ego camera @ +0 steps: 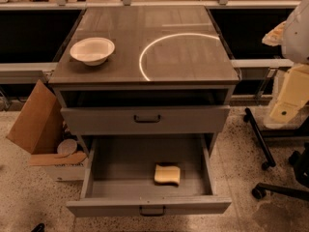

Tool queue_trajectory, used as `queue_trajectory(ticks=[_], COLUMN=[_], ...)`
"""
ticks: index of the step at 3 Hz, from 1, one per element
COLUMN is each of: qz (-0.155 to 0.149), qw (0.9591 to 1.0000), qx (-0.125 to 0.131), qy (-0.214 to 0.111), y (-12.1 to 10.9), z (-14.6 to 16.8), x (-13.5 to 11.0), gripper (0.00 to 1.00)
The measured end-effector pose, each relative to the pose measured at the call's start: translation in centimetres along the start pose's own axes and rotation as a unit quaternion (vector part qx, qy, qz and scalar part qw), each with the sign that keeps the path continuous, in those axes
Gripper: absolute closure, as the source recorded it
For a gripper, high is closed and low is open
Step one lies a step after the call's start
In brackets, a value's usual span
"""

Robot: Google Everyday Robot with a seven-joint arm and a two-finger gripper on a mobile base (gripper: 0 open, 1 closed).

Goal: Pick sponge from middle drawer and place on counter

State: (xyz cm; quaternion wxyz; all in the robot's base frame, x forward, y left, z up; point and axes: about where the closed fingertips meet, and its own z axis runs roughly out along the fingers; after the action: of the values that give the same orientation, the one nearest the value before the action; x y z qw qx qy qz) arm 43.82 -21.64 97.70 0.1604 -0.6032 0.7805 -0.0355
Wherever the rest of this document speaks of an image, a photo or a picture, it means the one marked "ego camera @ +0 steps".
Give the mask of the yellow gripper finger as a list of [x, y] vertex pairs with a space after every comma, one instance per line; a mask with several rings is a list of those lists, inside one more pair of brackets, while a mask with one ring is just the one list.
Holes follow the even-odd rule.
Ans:
[[283, 21], [270, 30], [268, 33], [264, 35], [262, 38], [262, 43], [269, 46], [278, 46], [283, 41], [283, 31], [285, 28], [286, 22]]
[[283, 84], [269, 117], [287, 124], [309, 102], [309, 65], [294, 64], [285, 74]]

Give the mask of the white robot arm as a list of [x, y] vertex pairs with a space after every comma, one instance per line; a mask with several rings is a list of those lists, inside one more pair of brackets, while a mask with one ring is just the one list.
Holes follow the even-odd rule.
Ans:
[[276, 85], [264, 124], [278, 129], [288, 124], [309, 102], [309, 0], [302, 0], [288, 18], [262, 38], [262, 43], [281, 46], [282, 55], [294, 64]]

